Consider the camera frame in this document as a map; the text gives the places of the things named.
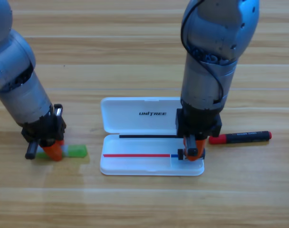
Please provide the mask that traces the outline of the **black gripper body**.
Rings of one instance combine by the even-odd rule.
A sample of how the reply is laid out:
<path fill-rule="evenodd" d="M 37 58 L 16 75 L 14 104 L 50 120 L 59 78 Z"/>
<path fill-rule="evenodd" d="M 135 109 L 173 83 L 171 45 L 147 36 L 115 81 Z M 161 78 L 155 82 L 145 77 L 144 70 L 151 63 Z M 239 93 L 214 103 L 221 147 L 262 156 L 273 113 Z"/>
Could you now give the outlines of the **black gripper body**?
<path fill-rule="evenodd" d="M 38 147 L 53 145 L 56 140 L 64 140 L 66 123 L 62 117 L 63 106 L 55 104 L 49 111 L 33 123 L 24 123 L 21 134 L 29 143 L 25 158 L 35 159 Z"/>
<path fill-rule="evenodd" d="M 180 156 L 198 156 L 196 140 L 206 140 L 209 136 L 220 134 L 222 109 L 197 110 L 194 108 L 179 108 L 176 110 L 176 135 L 183 139 L 184 148 L 178 150 Z"/>

